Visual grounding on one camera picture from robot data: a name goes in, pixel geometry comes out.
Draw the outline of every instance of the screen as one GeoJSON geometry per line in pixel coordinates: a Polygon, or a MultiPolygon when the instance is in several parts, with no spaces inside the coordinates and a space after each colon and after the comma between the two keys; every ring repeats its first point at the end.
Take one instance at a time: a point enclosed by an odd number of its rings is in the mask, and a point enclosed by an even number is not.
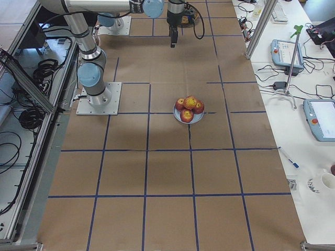
{"type": "Polygon", "coordinates": [[[310,102],[319,121],[323,137],[335,138],[335,102],[310,102]]]}
{"type": "MultiPolygon", "coordinates": [[[[294,45],[295,45],[294,43],[278,41],[278,49],[280,52],[281,62],[291,64],[292,55],[294,51],[294,45]]],[[[295,55],[294,64],[301,65],[299,56],[298,56],[298,50],[295,55]]]]}

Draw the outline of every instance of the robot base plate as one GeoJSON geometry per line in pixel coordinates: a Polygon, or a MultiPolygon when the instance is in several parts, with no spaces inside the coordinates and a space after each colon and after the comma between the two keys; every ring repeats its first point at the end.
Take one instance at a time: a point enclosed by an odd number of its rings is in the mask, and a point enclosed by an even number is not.
{"type": "Polygon", "coordinates": [[[131,17],[123,17],[122,20],[124,21],[124,26],[119,30],[109,30],[104,26],[99,28],[98,35],[111,35],[111,36],[128,36],[130,32],[130,24],[131,24],[131,17]]]}
{"type": "MultiPolygon", "coordinates": [[[[106,88],[111,92],[111,100],[106,105],[92,106],[87,101],[87,98],[79,100],[77,115],[117,115],[119,110],[120,95],[122,82],[107,82],[106,88]]],[[[82,96],[86,96],[86,91],[83,89],[82,96]]]]}

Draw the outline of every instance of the grid of blue tape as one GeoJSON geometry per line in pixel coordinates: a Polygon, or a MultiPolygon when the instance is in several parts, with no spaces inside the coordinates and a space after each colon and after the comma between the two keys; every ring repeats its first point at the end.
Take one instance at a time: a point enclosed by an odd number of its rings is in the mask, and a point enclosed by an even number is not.
{"type": "MultiPolygon", "coordinates": [[[[215,39],[214,37],[221,37],[221,36],[229,36],[229,37],[235,37],[235,36],[241,36],[241,35],[214,35],[213,34],[213,27],[211,24],[211,19],[214,19],[213,17],[210,17],[209,9],[208,9],[208,3],[231,3],[230,1],[222,1],[222,2],[211,2],[205,0],[206,3],[206,8],[207,8],[207,14],[209,17],[205,19],[209,19],[209,24],[211,28],[211,35],[205,35],[206,37],[212,37],[213,38],[213,44],[215,48],[215,53],[217,56],[217,48],[215,44],[215,39]]],[[[152,35],[151,36],[132,36],[132,37],[167,37],[167,36],[154,36],[154,21],[152,22],[152,35]]],[[[117,59],[117,65],[115,69],[115,75],[114,75],[114,81],[116,79],[116,74],[118,70],[118,65],[119,65],[119,58],[117,59]]],[[[231,149],[192,149],[191,145],[191,126],[188,126],[188,133],[189,133],[189,149],[184,149],[184,150],[154,150],[154,151],[171,151],[171,152],[176,152],[176,151],[188,151],[190,152],[190,162],[191,162],[191,175],[192,175],[192,194],[185,194],[185,195],[148,195],[147,194],[147,181],[148,181],[148,153],[149,153],[149,130],[150,130],[150,115],[152,114],[172,114],[169,112],[156,112],[152,113],[150,112],[150,104],[151,104],[151,84],[147,82],[143,83],[124,83],[124,84],[149,84],[149,105],[148,105],[148,111],[149,112],[125,112],[125,113],[120,113],[120,114],[147,114],[148,115],[148,127],[147,127],[147,147],[146,147],[146,169],[145,169],[145,182],[144,182],[144,194],[143,195],[99,195],[99,185],[100,185],[100,178],[102,174],[102,167],[103,167],[103,162],[104,162],[104,155],[105,152],[122,152],[122,151],[132,151],[132,150],[108,150],[106,149],[106,142],[107,142],[107,135],[108,135],[108,129],[109,129],[109,124],[111,121],[111,116],[108,117],[108,122],[107,122],[107,128],[106,128],[106,133],[105,133],[105,141],[104,141],[104,147],[103,149],[100,150],[62,150],[62,152],[102,152],[102,159],[100,163],[100,169],[99,169],[99,175],[98,175],[98,182],[97,182],[97,187],[96,187],[96,193],[95,195],[78,195],[78,196],[49,196],[50,199],[54,198],[94,198],[94,206],[93,206],[93,212],[92,212],[92,219],[91,219],[91,226],[90,226],[90,232],[88,235],[88,241],[87,241],[87,248],[86,251],[89,251],[90,249],[90,243],[91,243],[91,236],[92,236],[92,230],[93,230],[93,224],[94,224],[94,216],[95,216],[95,210],[96,210],[96,204],[97,204],[97,199],[98,198],[143,198],[143,230],[142,230],[142,251],[144,251],[144,242],[145,242],[145,231],[146,231],[146,206],[147,206],[147,198],[163,198],[163,197],[192,197],[193,198],[193,209],[194,209],[194,227],[195,227],[195,237],[196,237],[196,248],[197,251],[199,251],[199,238],[198,238],[198,229],[197,229],[197,211],[196,211],[196,198],[198,197],[231,197],[231,196],[239,196],[242,198],[243,202],[243,207],[244,207],[244,213],[245,213],[245,219],[247,222],[247,227],[248,227],[248,232],[249,232],[249,239],[250,239],[250,244],[251,248],[254,251],[254,245],[253,245],[253,238],[252,238],[252,230],[250,226],[250,221],[248,217],[248,210],[247,210],[247,205],[245,203],[245,197],[246,196],[288,196],[291,193],[289,192],[275,192],[275,193],[244,193],[243,192],[243,185],[242,185],[242,179],[241,179],[241,174],[240,174],[240,168],[239,168],[239,162],[237,158],[237,151],[248,151],[248,150],[273,150],[275,148],[236,148],[235,147],[235,141],[234,137],[232,134],[232,128],[231,128],[231,122],[230,122],[230,113],[226,101],[226,94],[225,94],[225,83],[229,84],[248,84],[248,83],[256,83],[255,81],[249,81],[249,82],[225,82],[222,74],[221,74],[221,69],[220,66],[218,66],[219,70],[219,76],[220,76],[220,82],[208,82],[208,84],[220,84],[222,86],[222,91],[224,94],[225,98],[225,104],[226,104],[226,112],[227,112],[227,117],[228,117],[228,124],[229,124],[229,130],[230,130],[230,136],[232,140],[232,146],[233,148],[231,149]],[[195,193],[195,185],[194,185],[194,172],[193,172],[193,152],[194,151],[233,151],[234,152],[234,157],[236,161],[236,167],[237,167],[237,172],[238,172],[238,178],[239,178],[239,184],[240,184],[240,193],[222,193],[222,194],[196,194],[195,193]]],[[[235,111],[231,113],[264,113],[265,111],[235,111]]]]}

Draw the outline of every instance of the metal pole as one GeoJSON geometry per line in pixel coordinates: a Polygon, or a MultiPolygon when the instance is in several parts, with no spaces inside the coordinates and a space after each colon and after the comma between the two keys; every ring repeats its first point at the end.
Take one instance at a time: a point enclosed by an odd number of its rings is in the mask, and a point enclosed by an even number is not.
{"type": "Polygon", "coordinates": [[[277,4],[277,0],[267,0],[263,13],[260,17],[260,20],[257,23],[257,26],[255,28],[255,32],[252,35],[252,38],[250,40],[250,43],[248,45],[247,50],[245,51],[244,55],[247,59],[251,59],[251,56],[254,52],[254,50],[256,49],[256,46],[258,44],[258,41],[261,38],[261,35],[267,25],[267,22],[269,20],[269,18],[272,15],[272,11],[274,9],[274,7],[277,4]]]}
{"type": "Polygon", "coordinates": [[[300,33],[297,33],[297,39],[295,40],[295,44],[294,44],[294,50],[293,50],[293,55],[292,55],[292,60],[291,60],[291,66],[289,67],[287,85],[286,85],[284,94],[288,94],[289,83],[291,82],[292,71],[293,71],[293,66],[294,66],[294,61],[295,61],[295,55],[296,55],[297,50],[298,50],[299,37],[300,37],[300,33]]]}

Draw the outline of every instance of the pen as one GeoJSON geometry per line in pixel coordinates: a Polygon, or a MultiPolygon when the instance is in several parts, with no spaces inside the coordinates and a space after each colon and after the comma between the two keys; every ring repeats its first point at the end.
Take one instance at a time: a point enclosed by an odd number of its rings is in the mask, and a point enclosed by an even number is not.
{"type": "Polygon", "coordinates": [[[295,168],[298,168],[299,165],[295,163],[288,155],[287,153],[282,149],[282,147],[278,147],[278,149],[282,152],[282,154],[294,165],[295,168]]]}

